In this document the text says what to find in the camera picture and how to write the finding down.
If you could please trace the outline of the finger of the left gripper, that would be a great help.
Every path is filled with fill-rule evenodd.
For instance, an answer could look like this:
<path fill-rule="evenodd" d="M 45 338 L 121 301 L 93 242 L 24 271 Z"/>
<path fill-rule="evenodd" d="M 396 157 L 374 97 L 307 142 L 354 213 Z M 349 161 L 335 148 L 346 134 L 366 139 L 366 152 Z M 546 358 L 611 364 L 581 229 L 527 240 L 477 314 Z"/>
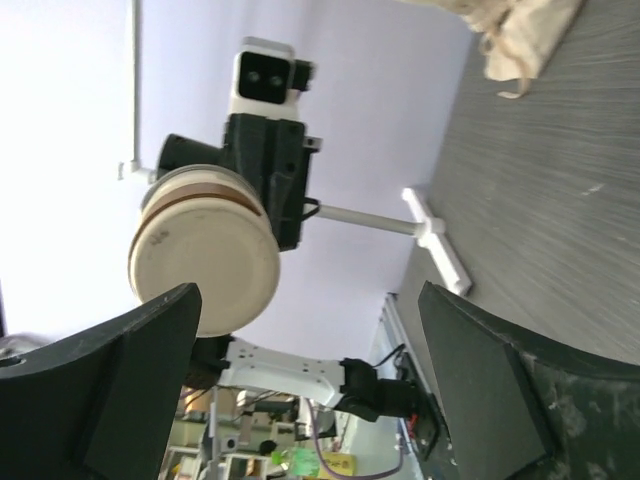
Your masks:
<path fill-rule="evenodd" d="M 156 167 L 156 179 L 187 166 L 218 165 L 223 150 L 181 135 L 170 134 L 161 148 Z"/>

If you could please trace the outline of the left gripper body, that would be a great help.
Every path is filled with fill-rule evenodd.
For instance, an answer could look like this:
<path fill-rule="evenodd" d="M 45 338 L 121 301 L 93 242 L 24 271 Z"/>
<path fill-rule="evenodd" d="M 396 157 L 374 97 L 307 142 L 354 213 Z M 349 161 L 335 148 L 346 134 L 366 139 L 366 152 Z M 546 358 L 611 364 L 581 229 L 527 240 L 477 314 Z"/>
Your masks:
<path fill-rule="evenodd" d="M 298 121 L 233 114 L 226 123 L 226 165 L 257 193 L 282 252 L 298 247 L 302 223 L 320 211 L 320 201 L 306 195 L 311 156 L 320 148 Z"/>

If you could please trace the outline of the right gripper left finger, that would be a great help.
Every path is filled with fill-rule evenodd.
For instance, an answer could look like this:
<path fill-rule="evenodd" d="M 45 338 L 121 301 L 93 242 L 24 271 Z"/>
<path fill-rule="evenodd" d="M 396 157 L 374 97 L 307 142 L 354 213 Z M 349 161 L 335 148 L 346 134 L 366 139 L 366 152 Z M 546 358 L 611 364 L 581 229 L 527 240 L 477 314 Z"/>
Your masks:
<path fill-rule="evenodd" d="M 201 309 L 182 284 L 1 362 L 4 479 L 155 479 Z"/>

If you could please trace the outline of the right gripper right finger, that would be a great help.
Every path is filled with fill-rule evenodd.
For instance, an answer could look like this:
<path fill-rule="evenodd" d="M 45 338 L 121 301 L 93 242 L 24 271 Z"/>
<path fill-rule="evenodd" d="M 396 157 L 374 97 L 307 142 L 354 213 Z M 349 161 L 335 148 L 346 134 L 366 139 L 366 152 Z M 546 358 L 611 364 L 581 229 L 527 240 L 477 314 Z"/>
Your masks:
<path fill-rule="evenodd" d="M 426 283 L 418 306 L 446 434 L 437 479 L 635 479 L 639 369 Z"/>

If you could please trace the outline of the glass with brown liquid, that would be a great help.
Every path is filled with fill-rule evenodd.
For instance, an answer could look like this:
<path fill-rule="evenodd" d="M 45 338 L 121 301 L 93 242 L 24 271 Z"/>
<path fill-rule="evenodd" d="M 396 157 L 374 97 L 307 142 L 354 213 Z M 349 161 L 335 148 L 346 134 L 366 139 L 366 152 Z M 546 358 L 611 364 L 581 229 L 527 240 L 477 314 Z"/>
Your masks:
<path fill-rule="evenodd" d="M 238 174 L 197 164 L 157 180 L 143 199 L 128 278 L 147 302 L 181 283 L 202 297 L 197 334 L 231 334 L 270 304 L 280 251 L 255 190 Z"/>

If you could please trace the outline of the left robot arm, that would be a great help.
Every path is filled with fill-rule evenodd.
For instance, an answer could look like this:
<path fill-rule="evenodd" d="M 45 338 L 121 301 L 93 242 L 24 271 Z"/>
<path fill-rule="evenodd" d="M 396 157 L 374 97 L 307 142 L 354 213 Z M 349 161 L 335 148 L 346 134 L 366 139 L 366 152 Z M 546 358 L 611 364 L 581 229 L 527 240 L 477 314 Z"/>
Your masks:
<path fill-rule="evenodd" d="M 306 194 L 319 148 L 300 122 L 249 114 L 230 117 L 219 148 L 169 135 L 130 247 L 131 286 L 146 299 L 181 281 L 198 285 L 189 388 L 286 393 L 369 422 L 415 418 L 422 395 L 412 381 L 382 378 L 360 359 L 305 358 L 237 336 L 271 302 L 281 254 L 298 246 L 303 223 L 322 211 Z"/>

